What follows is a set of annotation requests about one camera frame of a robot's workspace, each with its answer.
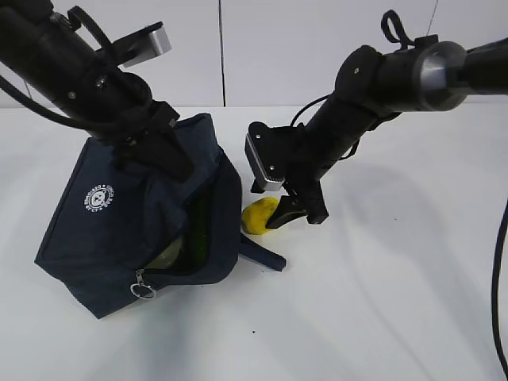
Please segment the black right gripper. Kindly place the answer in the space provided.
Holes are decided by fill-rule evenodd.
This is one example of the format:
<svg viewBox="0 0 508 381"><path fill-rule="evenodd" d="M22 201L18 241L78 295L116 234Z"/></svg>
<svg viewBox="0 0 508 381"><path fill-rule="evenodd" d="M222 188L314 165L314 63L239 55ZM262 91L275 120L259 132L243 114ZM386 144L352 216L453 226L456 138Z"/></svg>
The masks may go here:
<svg viewBox="0 0 508 381"><path fill-rule="evenodd" d="M285 152L285 185L288 195L279 200L265 227L278 229L305 217L311 225L321 224L329 212L325 206L321 183L315 177L314 162L303 153Z"/></svg>

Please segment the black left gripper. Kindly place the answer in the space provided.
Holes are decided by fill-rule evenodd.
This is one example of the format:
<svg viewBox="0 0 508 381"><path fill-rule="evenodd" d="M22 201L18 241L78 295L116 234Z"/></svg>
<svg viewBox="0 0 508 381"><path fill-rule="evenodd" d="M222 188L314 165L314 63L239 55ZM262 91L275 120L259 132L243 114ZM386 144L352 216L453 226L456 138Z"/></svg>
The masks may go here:
<svg viewBox="0 0 508 381"><path fill-rule="evenodd" d="M194 164L175 135L178 112L167 102L152 101L121 112L112 132L90 132L98 143L120 159L139 159L165 171L176 181L187 181Z"/></svg>

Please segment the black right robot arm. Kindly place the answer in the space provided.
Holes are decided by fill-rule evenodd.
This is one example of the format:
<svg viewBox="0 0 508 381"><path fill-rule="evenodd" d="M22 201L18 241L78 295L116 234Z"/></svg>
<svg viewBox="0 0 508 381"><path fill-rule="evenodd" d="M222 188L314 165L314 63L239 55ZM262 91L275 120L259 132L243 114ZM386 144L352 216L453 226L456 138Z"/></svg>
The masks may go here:
<svg viewBox="0 0 508 381"><path fill-rule="evenodd" d="M305 217L328 216L321 178L355 154L361 137L405 112L445 112L472 95L507 93L507 41L465 49L436 37L383 55L364 45L342 64L335 88L316 114L299 125L286 149L283 196L267 221L277 229Z"/></svg>

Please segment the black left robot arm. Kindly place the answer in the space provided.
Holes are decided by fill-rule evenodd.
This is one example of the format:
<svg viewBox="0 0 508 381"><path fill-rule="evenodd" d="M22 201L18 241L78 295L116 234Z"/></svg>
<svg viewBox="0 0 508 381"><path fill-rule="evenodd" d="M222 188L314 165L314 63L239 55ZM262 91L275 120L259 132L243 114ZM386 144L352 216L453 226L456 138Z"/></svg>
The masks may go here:
<svg viewBox="0 0 508 381"><path fill-rule="evenodd" d="M1 3L1 61L60 109L57 114L7 79L1 89L34 113L88 132L120 161L155 166L179 182L194 164L175 135L179 114L156 101L138 75L122 71L168 52L163 22L111 41L81 7L50 1Z"/></svg>

